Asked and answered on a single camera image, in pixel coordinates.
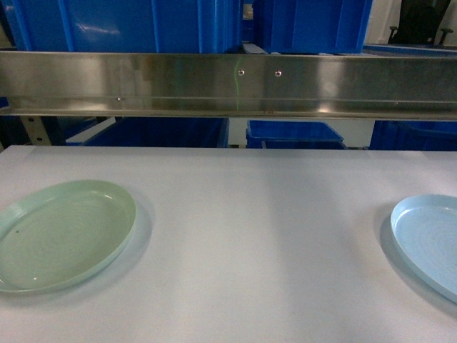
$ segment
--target metal shelf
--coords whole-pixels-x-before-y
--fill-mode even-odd
[[[457,59],[0,52],[4,113],[457,119]]]

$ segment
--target white table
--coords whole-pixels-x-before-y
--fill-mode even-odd
[[[74,179],[130,191],[134,238],[76,287],[0,294],[1,342],[457,342],[388,221],[457,196],[457,153],[14,146],[0,210]]]

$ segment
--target plastic plate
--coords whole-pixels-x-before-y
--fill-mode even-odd
[[[391,226],[396,248],[407,265],[457,303],[457,198],[406,198],[393,209]]]
[[[126,246],[136,207],[110,182],[33,193],[0,212],[0,292],[55,291],[102,270]]]

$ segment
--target plate rim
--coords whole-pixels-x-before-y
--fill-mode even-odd
[[[419,195],[414,195],[411,197],[406,197],[405,199],[402,199],[400,202],[398,202],[395,207],[393,208],[391,212],[391,233],[393,235],[393,242],[394,245],[398,251],[398,253],[401,255],[401,258],[403,261],[413,270],[413,272],[420,278],[422,279],[425,283],[427,283],[428,286],[433,288],[435,291],[446,297],[447,299],[451,300],[452,302],[457,304],[457,289],[453,291],[452,289],[449,289],[448,287],[442,285],[442,283],[436,281],[433,277],[428,275],[425,271],[422,270],[422,268],[417,265],[415,261],[410,257],[408,252],[403,248],[402,244],[398,241],[398,237],[396,234],[396,229],[397,229],[397,223],[398,220],[405,214],[405,212],[409,212],[412,209],[417,208],[416,207],[411,207],[409,210],[404,209],[404,205],[408,202],[423,202],[424,200],[427,201],[429,199],[439,199],[441,201],[448,201],[453,203],[453,206],[451,207],[452,209],[455,209],[457,211],[457,197],[453,197],[451,195],[445,195],[445,194],[419,194]],[[434,205],[431,207],[439,207],[442,208],[442,206],[439,205]]]
[[[136,202],[135,202],[134,198],[132,197],[132,195],[130,194],[130,192],[128,192],[124,187],[122,187],[114,182],[109,182],[109,181],[100,180],[100,179],[76,179],[76,180],[72,180],[72,181],[68,181],[68,182],[61,182],[58,184],[53,184],[51,186],[39,189],[35,192],[31,192],[31,193],[27,194],[26,196],[20,198],[18,201],[8,205],[6,208],[4,208],[3,210],[0,211],[0,218],[2,217],[2,215],[4,216],[5,213],[7,213],[7,212],[14,211],[14,210],[16,210],[16,212],[17,212],[17,209],[20,207],[21,204],[28,204],[26,206],[26,209],[28,211],[38,209],[39,207],[43,206],[44,204],[30,205],[29,203],[31,202],[31,200],[39,197],[42,194],[46,195],[46,193],[50,193],[55,189],[61,189],[61,188],[65,188],[65,187],[75,187],[77,185],[86,185],[87,186],[88,184],[89,185],[90,184],[95,184],[95,185],[104,184],[105,186],[110,186],[110,187],[115,188],[118,192],[122,193],[123,196],[125,196],[124,200],[126,199],[126,201],[123,201],[123,203],[126,206],[131,207],[131,209],[133,209],[132,218],[129,221],[129,231],[128,231],[127,235],[123,238],[122,242],[111,253],[106,255],[99,263],[93,265],[89,269],[86,269],[82,273],[79,273],[77,275],[74,275],[73,277],[70,277],[69,279],[66,279],[61,282],[57,282],[55,284],[50,284],[50,285],[47,285],[44,287],[38,287],[38,288],[24,288],[24,289],[0,288],[0,294],[41,294],[41,293],[55,292],[55,291],[58,291],[61,289],[65,289],[65,288],[74,286],[76,284],[83,282],[84,280],[91,278],[92,276],[94,276],[95,274],[99,273],[101,270],[106,268],[108,265],[110,265],[110,263],[112,263],[117,258],[117,256],[120,255],[120,253],[124,250],[124,248],[129,243],[131,237],[134,234],[134,231],[135,231],[134,223],[136,221],[137,206],[136,206]],[[46,199],[46,201],[44,203],[46,204],[47,202],[50,202],[53,200],[55,200],[55,197],[52,199]],[[27,213],[29,213],[29,212],[24,212],[24,211],[21,212],[19,217],[14,217],[14,220],[12,220],[11,222],[7,222],[5,224],[5,227],[6,228],[10,227],[11,223],[17,222],[18,220],[23,218],[23,216],[25,216]],[[2,232],[2,230],[3,230],[2,226],[3,225],[0,226],[0,241],[3,240],[3,238],[11,231],[11,229],[5,229],[5,232]]]

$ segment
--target blue storage box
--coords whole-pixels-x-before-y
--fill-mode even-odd
[[[248,121],[251,149],[345,149],[343,137],[317,121]]]
[[[228,119],[124,118],[82,145],[224,148],[228,139]]]
[[[360,53],[373,0],[255,0],[254,43],[285,54]]]
[[[376,121],[370,149],[457,151],[457,122]]]
[[[242,0],[1,0],[18,50],[223,53]]]

